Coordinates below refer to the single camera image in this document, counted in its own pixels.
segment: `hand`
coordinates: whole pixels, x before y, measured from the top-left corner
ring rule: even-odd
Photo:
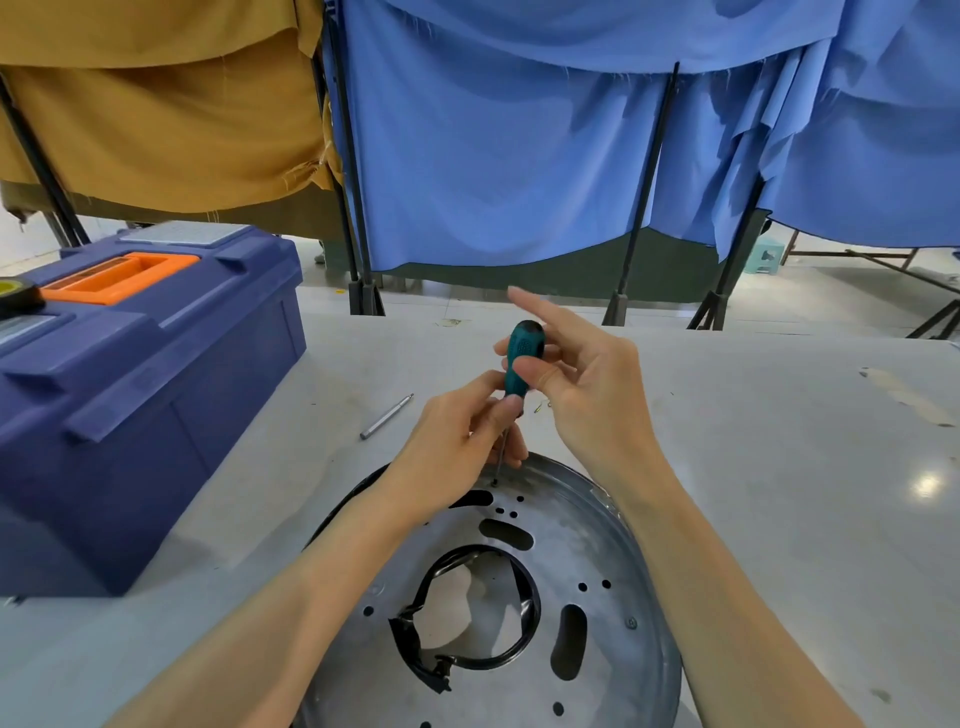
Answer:
[[[503,462],[512,468],[530,454],[516,426],[523,400],[492,398],[502,372],[488,371],[466,386],[432,398],[377,489],[391,490],[410,527],[427,521],[476,482],[484,463],[495,463],[506,433]]]
[[[557,432],[590,476],[616,497],[645,469],[665,464],[636,347],[520,288],[511,287],[508,295],[545,322],[547,342],[543,360],[518,357],[514,371],[550,399]],[[508,342],[497,342],[493,350],[506,354]]]

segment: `teal stool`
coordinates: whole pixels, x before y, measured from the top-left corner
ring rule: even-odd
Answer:
[[[754,249],[750,251],[747,264],[743,266],[743,272],[776,275],[780,267],[780,258],[783,256],[783,248],[782,243],[778,243],[771,237],[765,235],[759,237],[754,244]]]

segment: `finger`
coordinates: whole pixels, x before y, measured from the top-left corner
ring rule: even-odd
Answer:
[[[566,378],[564,370],[533,356],[518,356],[514,359],[514,371],[527,384],[543,392],[551,401],[574,387]]]
[[[545,301],[522,288],[510,286],[507,297],[524,311],[532,313],[552,327],[556,343],[564,350],[578,352],[590,339],[596,338],[598,334],[603,335],[603,331],[573,311]]]
[[[527,444],[523,441],[523,433],[517,423],[510,425],[510,431],[507,432],[507,447],[504,449],[504,457],[508,456],[517,462],[530,457],[530,450],[527,449]]]
[[[470,414],[477,412],[487,402],[487,398],[498,389],[503,389],[505,375],[496,369],[489,369],[471,382],[456,390],[456,395],[469,408]]]
[[[487,462],[488,462],[490,465],[496,465],[496,462],[497,462],[497,460],[499,460],[499,459],[500,459],[500,456],[499,456],[499,452],[498,452],[497,450],[491,450],[491,451],[490,451],[490,454],[487,455]],[[507,465],[509,465],[509,466],[510,466],[511,468],[513,468],[513,469],[517,469],[517,468],[519,468],[520,466],[523,465],[523,463],[522,463],[521,461],[516,460],[516,459],[514,459],[514,458],[512,458],[512,457],[508,457],[506,454],[504,454],[504,456],[503,456],[503,462],[506,463]]]
[[[483,450],[491,449],[503,431],[520,416],[522,409],[523,398],[517,395],[508,395],[490,407],[473,430],[470,437],[472,446]]]
[[[551,364],[555,361],[563,361],[564,354],[560,351],[560,347],[556,344],[547,344],[543,347],[543,361],[549,361]],[[568,364],[575,365],[575,362],[567,362]],[[504,356],[500,359],[500,366],[506,371],[507,369],[507,357]]]
[[[555,362],[554,366],[564,373],[564,376],[571,384],[576,384],[578,381],[580,381],[580,370],[574,369],[569,364],[566,364],[562,361]]]

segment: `orange handle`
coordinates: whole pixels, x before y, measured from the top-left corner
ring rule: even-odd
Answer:
[[[176,253],[127,253],[40,288],[47,301],[113,305],[200,260]]]

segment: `forearm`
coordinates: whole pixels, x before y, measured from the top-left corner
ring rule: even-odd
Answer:
[[[707,728],[862,728],[764,604],[664,459],[618,500]],[[640,494],[655,493],[655,498]]]
[[[380,495],[354,498],[293,564],[164,670],[108,728],[289,726],[327,647],[406,536]]]

